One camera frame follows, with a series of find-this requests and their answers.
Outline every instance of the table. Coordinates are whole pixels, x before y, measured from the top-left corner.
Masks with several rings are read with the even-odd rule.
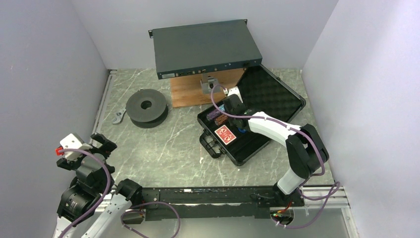
[[[305,108],[292,124],[316,125],[298,69],[272,69],[292,89],[307,100]],[[156,89],[168,101],[169,115],[151,129],[136,127],[126,115],[123,122],[113,125],[114,113],[125,106],[128,98],[141,88]],[[286,148],[270,142],[241,167],[222,155],[213,159],[199,143],[203,129],[197,114],[209,107],[201,105],[176,108],[171,105],[169,80],[158,80],[155,69],[118,70],[105,110],[101,133],[118,148],[107,162],[115,166],[116,183],[129,178],[144,187],[172,186],[245,186],[271,185],[288,169]],[[311,178],[308,184],[333,184],[328,163],[322,177]]]

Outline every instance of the wooden board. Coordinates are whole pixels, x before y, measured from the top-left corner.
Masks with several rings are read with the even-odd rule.
[[[218,72],[209,72],[208,76],[212,76],[219,80],[219,83],[226,88],[236,85],[241,78],[244,70],[242,68],[231,69]],[[172,106],[174,108],[198,106],[211,103],[210,94],[203,94],[201,90],[200,80],[201,74],[182,76],[170,79]],[[215,93],[214,100],[216,102],[225,97],[223,92]]]

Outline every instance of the spool center hole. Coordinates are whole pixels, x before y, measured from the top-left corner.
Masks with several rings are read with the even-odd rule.
[[[152,103],[150,101],[144,101],[142,102],[142,104],[140,105],[140,107],[142,107],[143,109],[147,109],[149,107],[152,106]]]

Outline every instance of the wrench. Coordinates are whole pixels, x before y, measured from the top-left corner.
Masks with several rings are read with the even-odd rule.
[[[123,109],[121,109],[121,111],[115,113],[115,118],[112,120],[112,124],[114,125],[118,125],[122,122],[122,119],[124,118],[124,114],[125,114],[125,107]]]

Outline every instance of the playing card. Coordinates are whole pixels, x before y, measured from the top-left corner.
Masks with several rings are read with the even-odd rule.
[[[227,128],[226,125],[215,130],[215,132],[225,145],[229,144],[234,139],[236,139],[236,136],[229,130],[229,128]]]

